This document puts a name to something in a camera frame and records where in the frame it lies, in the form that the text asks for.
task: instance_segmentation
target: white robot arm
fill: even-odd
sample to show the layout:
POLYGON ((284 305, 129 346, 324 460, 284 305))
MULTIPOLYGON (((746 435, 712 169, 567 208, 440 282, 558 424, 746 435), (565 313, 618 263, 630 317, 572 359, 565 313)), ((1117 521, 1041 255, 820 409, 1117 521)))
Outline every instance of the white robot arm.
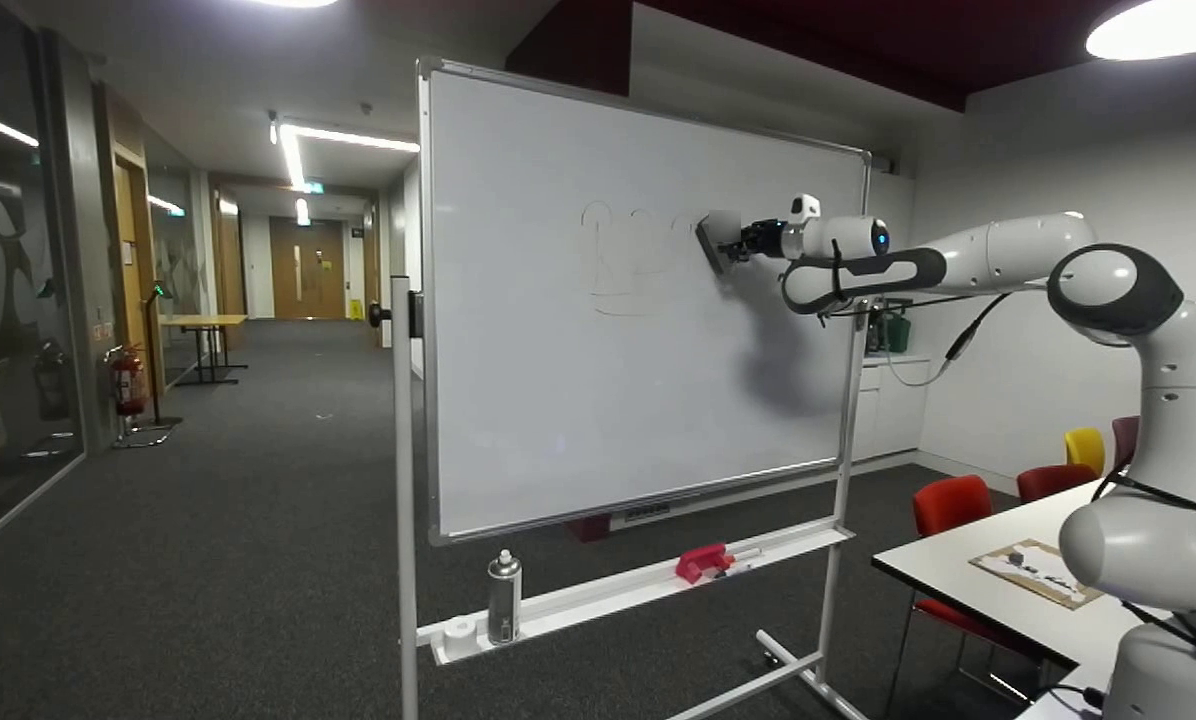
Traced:
POLYGON ((1104 482, 1111 493, 1068 515, 1058 549, 1083 583, 1177 611, 1162 626, 1145 617, 1149 626, 1122 636, 1104 716, 1196 720, 1196 299, 1188 305, 1162 263, 1141 247, 1093 246, 1074 211, 984 226, 909 253, 889 253, 879 220, 814 220, 804 226, 809 233, 789 220, 752 229, 733 233, 727 218, 712 211, 694 238, 716 273, 755 253, 784 255, 792 313, 984 296, 1043 282, 1048 305, 1074 334, 1141 353, 1131 475, 1117 470, 1104 482), (831 273, 831 289, 796 296, 792 276, 809 270, 831 273))

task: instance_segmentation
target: glass wall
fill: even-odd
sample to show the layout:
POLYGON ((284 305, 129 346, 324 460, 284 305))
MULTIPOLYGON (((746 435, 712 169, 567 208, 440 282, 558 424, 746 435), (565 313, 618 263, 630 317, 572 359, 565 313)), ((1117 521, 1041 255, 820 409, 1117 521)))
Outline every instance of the glass wall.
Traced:
POLYGON ((0 8, 0 515, 80 452, 29 44, 0 8))

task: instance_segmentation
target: white table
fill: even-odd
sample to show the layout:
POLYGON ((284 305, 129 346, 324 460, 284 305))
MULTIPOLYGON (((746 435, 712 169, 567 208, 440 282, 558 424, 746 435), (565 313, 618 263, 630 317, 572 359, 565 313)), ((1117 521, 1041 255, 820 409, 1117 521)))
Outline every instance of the white table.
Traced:
MULTIPOLYGON (((1015 540, 1041 540, 1054 549, 1065 521, 1078 506, 1087 506, 1093 493, 1097 485, 1078 485, 1070 493, 1018 506, 1011 511, 939 535, 924 535, 914 543, 901 543, 891 554, 879 554, 875 565, 931 597, 968 608, 971 617, 1011 630, 1015 636, 1070 662, 1074 673, 1065 675, 1058 683, 1107 690, 1121 636, 1141 626, 1117 597, 1101 597, 1068 611, 971 565, 975 555, 1015 540)), ((1074 713, 1051 699, 1051 691, 1024 713, 1024 720, 1070 720, 1070 716, 1074 713)))

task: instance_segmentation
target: hallway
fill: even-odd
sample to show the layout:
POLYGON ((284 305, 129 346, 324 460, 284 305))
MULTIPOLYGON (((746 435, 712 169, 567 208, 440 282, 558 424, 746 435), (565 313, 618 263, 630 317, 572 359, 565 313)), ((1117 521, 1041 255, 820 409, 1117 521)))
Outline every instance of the hallway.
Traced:
POLYGON ((256 324, 0 532, 0 716, 384 716, 387 363, 368 324, 256 324))

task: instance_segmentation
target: red eraser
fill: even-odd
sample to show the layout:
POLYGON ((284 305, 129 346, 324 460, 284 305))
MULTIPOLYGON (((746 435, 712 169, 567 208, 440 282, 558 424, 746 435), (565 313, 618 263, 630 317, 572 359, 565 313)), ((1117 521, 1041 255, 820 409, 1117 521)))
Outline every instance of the red eraser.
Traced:
POLYGON ((679 554, 679 562, 674 562, 674 578, 684 583, 723 578, 727 570, 733 570, 733 554, 723 543, 699 543, 692 554, 679 554))

